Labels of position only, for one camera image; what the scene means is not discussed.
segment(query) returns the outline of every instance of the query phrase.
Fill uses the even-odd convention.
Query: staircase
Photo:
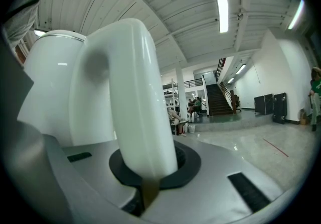
[[[206,89],[210,116],[233,114],[231,107],[217,84],[207,85]]]

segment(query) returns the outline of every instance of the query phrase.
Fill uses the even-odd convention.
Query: trash bin
[[[195,132],[195,125],[189,125],[189,133]]]

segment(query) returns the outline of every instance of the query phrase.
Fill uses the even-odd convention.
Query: red line on floor
[[[263,138],[264,141],[268,142],[271,146],[275,147],[276,149],[278,149],[274,144],[270,143],[269,141],[267,141],[266,139]],[[278,149],[282,154],[284,154],[286,157],[289,157],[285,152],[283,152],[281,149]]]

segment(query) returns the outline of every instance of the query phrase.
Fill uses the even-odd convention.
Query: bag
[[[286,93],[274,95],[274,105],[273,105],[274,122],[281,123],[281,124],[285,123],[285,117],[287,116],[286,102],[287,102]]]
[[[196,112],[193,112],[191,116],[191,121],[193,123],[198,123],[200,121],[200,116]]]

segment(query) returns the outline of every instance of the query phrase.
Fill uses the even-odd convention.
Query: tiled floor
[[[218,116],[209,116],[202,114],[200,118],[200,123],[223,123],[223,122],[235,122],[240,120],[252,120],[259,117],[262,117],[262,114],[255,114],[254,110],[243,109],[242,112],[237,111],[234,115],[218,115]]]
[[[317,133],[310,129],[310,126],[270,123],[243,130],[196,131],[188,137],[232,150],[288,190],[300,182],[319,150],[321,127]]]

